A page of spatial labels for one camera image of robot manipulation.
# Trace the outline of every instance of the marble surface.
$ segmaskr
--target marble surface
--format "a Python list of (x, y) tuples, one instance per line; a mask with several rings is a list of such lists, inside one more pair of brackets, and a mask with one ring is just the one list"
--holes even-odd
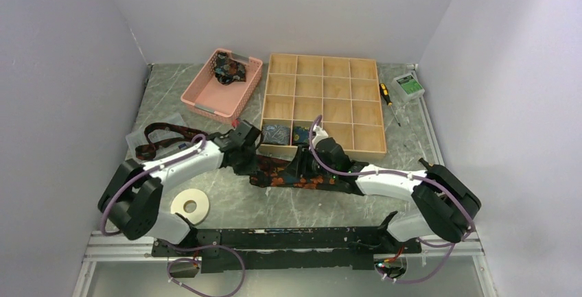
[[(230, 126), (192, 113), (180, 101), (180, 96), (201, 68), (202, 64), (155, 64), (133, 130), (142, 130), (148, 124), (178, 112), (191, 128), (207, 132), (228, 131)], [(268, 65), (264, 65), (261, 82), (241, 114), (242, 119), (256, 126), (260, 125), (267, 71)], [(380, 80), (388, 87), (391, 78), (405, 72), (406, 65), (378, 65)], [(396, 96), (393, 103), (402, 127), (396, 124), (392, 111), (385, 106), (388, 154), (374, 164), (391, 169), (418, 170), (423, 169), (417, 162), (421, 156), (429, 162), (436, 162), (420, 103), (403, 104)], [(404, 201), (380, 196), (362, 197), (281, 187), (261, 189), (249, 184), (248, 176), (236, 176), (232, 169), (223, 168), (196, 176), (173, 188), (162, 199), (161, 209), (168, 211), (175, 195), (189, 188), (203, 190), (210, 200), (210, 213), (198, 225), (201, 228), (375, 226), (391, 211), (403, 211), (406, 206)]]

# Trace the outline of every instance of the roll of tape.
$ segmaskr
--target roll of tape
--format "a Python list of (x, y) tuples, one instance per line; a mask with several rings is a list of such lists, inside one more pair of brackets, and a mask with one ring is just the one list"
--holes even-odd
[[(188, 212), (193, 204), (196, 205), (194, 211)], [(203, 222), (210, 211), (210, 202), (206, 193), (199, 189), (186, 189), (181, 191), (170, 206), (171, 213), (179, 213), (188, 219), (192, 224), (198, 225)]]

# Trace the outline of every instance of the wooden compartment tray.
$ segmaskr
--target wooden compartment tray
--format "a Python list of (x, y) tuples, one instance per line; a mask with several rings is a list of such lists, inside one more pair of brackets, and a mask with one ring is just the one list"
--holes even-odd
[[(308, 128), (323, 114), (323, 127), (357, 160), (386, 155), (376, 61), (359, 58), (272, 54), (261, 126)], [(261, 152), (292, 156), (296, 147), (263, 144)]]

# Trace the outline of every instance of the white backdrop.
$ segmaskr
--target white backdrop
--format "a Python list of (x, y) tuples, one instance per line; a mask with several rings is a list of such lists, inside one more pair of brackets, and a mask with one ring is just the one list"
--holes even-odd
[(453, 0), (419, 78), (501, 296), (580, 296), (582, 0)]
[(418, 62), (451, 0), (116, 0), (148, 62), (218, 47)]
[(70, 296), (147, 66), (113, 0), (0, 15), (0, 296)]

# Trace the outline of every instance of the plastic basket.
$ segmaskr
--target plastic basket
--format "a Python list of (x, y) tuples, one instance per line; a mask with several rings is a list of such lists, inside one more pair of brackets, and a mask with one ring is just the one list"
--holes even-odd
[[(226, 52), (232, 59), (246, 68), (246, 81), (233, 82), (227, 86), (214, 77), (216, 54)], [(259, 84), (263, 62), (253, 57), (241, 57), (231, 50), (216, 49), (202, 70), (182, 94), (181, 100), (188, 109), (222, 123), (237, 119), (248, 99)]]

